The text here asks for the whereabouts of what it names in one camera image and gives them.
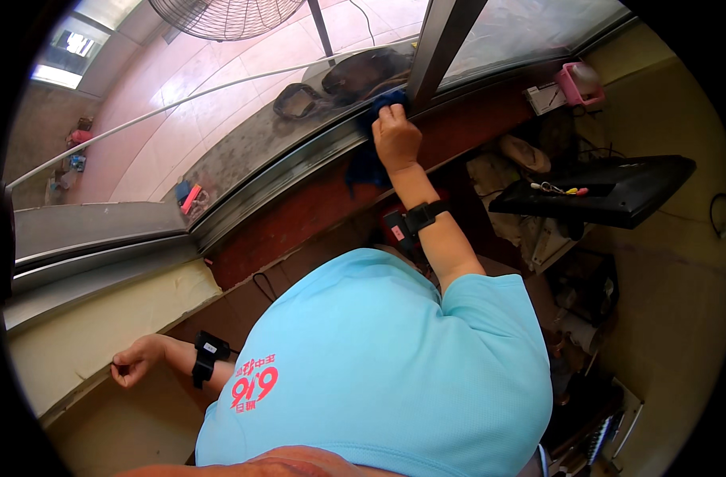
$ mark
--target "fan stand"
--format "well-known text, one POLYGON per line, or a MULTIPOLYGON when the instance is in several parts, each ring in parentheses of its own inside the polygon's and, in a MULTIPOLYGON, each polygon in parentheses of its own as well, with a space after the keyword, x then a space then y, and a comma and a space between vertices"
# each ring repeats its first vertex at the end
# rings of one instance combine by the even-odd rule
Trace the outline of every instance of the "fan stand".
MULTIPOLYGON (((311 14, 313 14, 313 20, 316 22, 316 29, 318 30, 318 36, 320 37, 320 43, 323 45, 323 52, 326 53, 326 57, 334 55, 334 51, 331 49, 331 42, 329 41, 329 32, 326 31, 326 23, 323 22, 323 15, 320 12, 320 5, 318 0, 307 0, 307 5, 311 7, 311 14)), ((334 66, 336 62, 329 60, 329 66, 334 66)))

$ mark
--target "white cable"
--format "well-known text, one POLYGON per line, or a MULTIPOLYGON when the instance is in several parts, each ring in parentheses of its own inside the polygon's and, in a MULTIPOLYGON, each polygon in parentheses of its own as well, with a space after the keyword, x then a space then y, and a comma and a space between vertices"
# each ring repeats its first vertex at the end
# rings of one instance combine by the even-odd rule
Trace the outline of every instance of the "white cable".
POLYGON ((196 99, 196 98, 198 98, 200 96, 204 96, 206 94, 209 94, 210 92, 217 91, 218 89, 223 89, 223 88, 227 88, 228 86, 237 85, 237 84, 239 84, 241 82, 244 82, 244 81, 257 80, 259 78, 264 78, 265 76, 277 75, 277 74, 282 73, 282 72, 289 72, 289 71, 294 71, 294 70, 301 70, 302 68, 308 68, 310 66, 320 65, 321 63, 327 62, 329 60, 335 60, 336 58, 339 58, 340 56, 347 56, 347 55, 356 54, 356 53, 359 53, 359 52, 364 52, 364 51, 369 51, 369 50, 378 50, 379 48, 391 47, 393 45, 399 45, 399 44, 403 44, 403 43, 413 43, 414 41, 416 41, 415 38, 409 38, 407 40, 395 41, 394 43, 387 43, 387 44, 384 44, 384 45, 379 45, 379 46, 374 46, 374 47, 358 48, 358 50, 350 50, 350 51, 346 51, 346 52, 340 52, 340 53, 337 53, 336 55, 328 56, 328 57, 322 58, 321 60, 318 60, 318 61, 308 62, 308 63, 305 63, 303 65, 299 65, 299 66, 291 66, 289 68, 283 68, 282 70, 275 70, 275 71, 263 72, 263 73, 260 73, 258 75, 250 76, 248 78, 237 79, 236 81, 227 82, 225 84, 222 84, 222 85, 219 85, 219 86, 215 86, 214 88, 209 88, 209 89, 206 89, 204 91, 197 92, 194 95, 186 96, 185 98, 178 99, 175 102, 171 102, 170 104, 168 104, 168 105, 166 105, 166 106, 164 106, 162 108, 155 109, 155 110, 153 110, 153 111, 151 111, 149 113, 146 113, 143 116, 140 116, 139 118, 135 118, 133 120, 127 121, 125 124, 122 124, 120 126, 117 126, 114 129, 110 129, 110 130, 106 131, 103 134, 98 134, 95 138, 92 138, 90 140, 86 140, 83 143, 78 144, 77 146, 72 147, 71 149, 69 149, 65 153, 59 154, 58 156, 54 157, 53 159, 50 159, 48 162, 46 162, 46 163, 44 163, 44 164, 42 164, 42 165, 40 165, 38 167, 35 167, 34 169, 30 170, 29 172, 27 172, 23 176, 17 178, 13 182, 11 182, 7 186, 7 188, 9 190, 10 189, 13 189, 15 186, 18 186, 21 182, 24 182, 27 178, 30 178, 30 177, 34 176, 36 173, 39 173, 40 171, 43 171, 44 169, 52 166, 53 164, 55 164, 59 160, 65 158, 65 157, 69 157, 72 154, 76 153, 78 150, 84 149, 87 146, 90 146, 91 144, 96 143, 96 142, 98 142, 99 140, 101 140, 103 138, 108 138, 110 135, 115 134, 115 133, 118 133, 118 132, 120 132, 120 130, 122 130, 124 128, 129 128, 133 124, 139 123, 140 121, 142 121, 144 119, 148 119, 151 116, 154 116, 155 114, 159 114, 162 111, 166 111, 167 109, 174 108, 175 106, 178 106, 178 105, 182 105, 186 101, 190 101, 192 99, 196 99))

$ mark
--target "left hand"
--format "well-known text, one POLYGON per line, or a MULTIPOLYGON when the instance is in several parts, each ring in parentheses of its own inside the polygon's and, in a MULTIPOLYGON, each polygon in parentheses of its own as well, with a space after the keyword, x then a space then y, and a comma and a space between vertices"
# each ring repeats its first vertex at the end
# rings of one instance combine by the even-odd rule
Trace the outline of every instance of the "left hand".
POLYGON ((121 387, 133 387, 160 359, 165 357, 165 336, 147 334, 114 355, 111 377, 121 387))
POLYGON ((421 145, 421 132, 406 119, 403 105, 383 106, 379 119, 371 125, 374 144, 389 174, 418 165, 415 158, 421 145))

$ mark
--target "wrist strap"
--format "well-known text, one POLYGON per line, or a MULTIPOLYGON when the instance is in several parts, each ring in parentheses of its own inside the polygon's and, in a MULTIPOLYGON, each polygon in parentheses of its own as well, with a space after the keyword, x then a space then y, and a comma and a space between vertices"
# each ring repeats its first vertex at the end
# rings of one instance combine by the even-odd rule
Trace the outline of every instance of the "wrist strap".
POLYGON ((196 363, 190 374, 194 377, 194 387, 201 389, 204 381, 212 378, 215 361, 227 359, 232 350, 227 342, 203 330, 196 333, 194 348, 196 348, 196 363))
POLYGON ((408 232, 416 235, 416 232, 435 223, 435 217, 443 212, 450 211, 450 207, 445 201, 436 201, 431 204, 424 202, 416 205, 406 214, 406 226, 408 232))

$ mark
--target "light blue t-shirt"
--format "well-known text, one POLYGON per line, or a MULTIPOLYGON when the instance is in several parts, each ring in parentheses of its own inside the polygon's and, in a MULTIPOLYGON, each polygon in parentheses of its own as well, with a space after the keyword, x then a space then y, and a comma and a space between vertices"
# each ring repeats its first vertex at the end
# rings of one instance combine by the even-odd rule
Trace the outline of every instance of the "light blue t-shirt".
POLYGON ((286 291, 235 369, 206 410, 197 465, 306 445, 403 475, 515 475, 551 415, 521 277, 464 275, 441 300, 380 250, 339 256, 286 291))

